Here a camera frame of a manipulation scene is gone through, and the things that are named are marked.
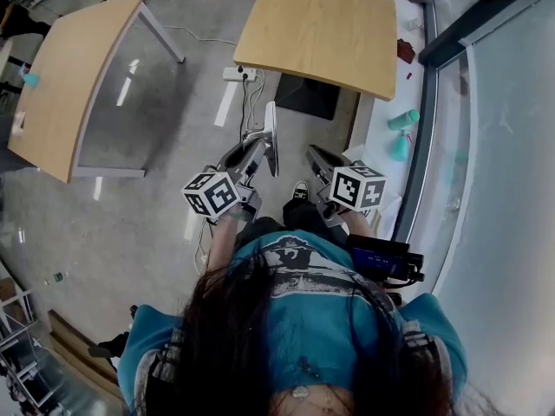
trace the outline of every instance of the gray floor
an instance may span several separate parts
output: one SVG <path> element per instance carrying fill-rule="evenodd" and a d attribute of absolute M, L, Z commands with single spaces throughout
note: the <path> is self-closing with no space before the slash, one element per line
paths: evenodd
<path fill-rule="evenodd" d="M 47 0 L 44 5 L 67 14 L 100 1 Z M 147 5 L 164 25 L 236 42 L 254 1 L 147 0 Z M 40 7 L 33 16 L 56 19 Z M 96 201 L 94 179 L 65 185 L 36 169 L 6 174 L 0 255 L 26 287 L 36 289 L 41 313 L 55 309 L 95 341 L 122 331 L 134 303 L 168 313 L 183 305 L 197 274 L 196 242 L 184 239 L 188 208 L 180 188 L 238 139 L 240 90 L 225 125 L 213 125 L 225 90 L 223 67 L 233 64 L 234 47 L 198 42 L 183 29 L 173 29 L 171 35 L 186 52 L 185 64 L 172 62 L 150 32 L 130 29 L 101 87 L 83 149 L 84 164 L 144 166 L 144 179 L 104 179 Z M 14 55 L 32 60 L 38 36 L 15 40 Z M 137 70 L 127 98 L 117 107 L 134 59 L 139 60 Z M 275 94 L 279 74 L 266 72 L 266 77 L 258 121 Z M 343 150 L 355 97 L 341 92 L 333 121 L 277 109 L 281 174 L 273 179 L 264 164 L 254 179 L 264 215 L 281 217 L 299 179 L 315 184 L 304 158 L 310 143 Z M 69 278 L 43 286 L 43 279 L 58 271 L 67 271 Z"/>

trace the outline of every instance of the long dark hair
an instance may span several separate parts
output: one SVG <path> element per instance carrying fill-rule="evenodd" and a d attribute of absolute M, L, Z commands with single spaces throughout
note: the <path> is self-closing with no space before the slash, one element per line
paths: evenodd
<path fill-rule="evenodd" d="M 138 413 L 273 414 L 268 368 L 266 313 L 275 272 L 255 253 L 232 269 L 205 273 L 183 313 L 177 357 L 164 380 L 150 375 Z M 426 355 L 409 349 L 382 302 L 354 280 L 378 315 L 379 355 L 358 353 L 354 377 L 355 415 L 444 416 L 454 414 L 448 378 Z"/>

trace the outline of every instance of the person in black clothing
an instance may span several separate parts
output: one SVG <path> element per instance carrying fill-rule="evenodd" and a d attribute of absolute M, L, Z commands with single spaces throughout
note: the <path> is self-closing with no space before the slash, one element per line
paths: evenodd
<path fill-rule="evenodd" d="M 0 35 L 4 38 L 33 33 L 46 37 L 50 31 L 49 24 L 35 22 L 29 17 L 27 8 L 10 0 L 0 0 L 0 16 L 2 17 Z"/>

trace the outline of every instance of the power strip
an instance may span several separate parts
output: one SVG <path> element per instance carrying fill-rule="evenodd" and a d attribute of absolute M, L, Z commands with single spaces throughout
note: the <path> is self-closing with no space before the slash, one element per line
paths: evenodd
<path fill-rule="evenodd" d="M 255 68 L 243 68 L 240 66 L 230 66 L 224 68 L 225 81 L 243 81 L 244 74 L 246 74 L 247 81 L 255 81 L 257 70 Z"/>

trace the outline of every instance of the white metal table leg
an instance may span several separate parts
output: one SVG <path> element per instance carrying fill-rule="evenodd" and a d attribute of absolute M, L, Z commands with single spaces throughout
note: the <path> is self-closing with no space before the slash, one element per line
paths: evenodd
<path fill-rule="evenodd" d="M 145 177 L 145 170 L 132 170 L 127 168 L 97 168 L 95 166 L 76 166 L 73 170 L 74 177 Z"/>
<path fill-rule="evenodd" d="M 177 47 L 177 45 L 173 42 L 172 37 L 167 34 L 166 30 L 162 27 L 162 25 L 160 25 L 153 13 L 150 12 L 150 9 L 144 3 L 140 4 L 139 18 L 175 60 L 179 63 L 185 61 L 185 54 L 183 54 L 183 52 Z"/>

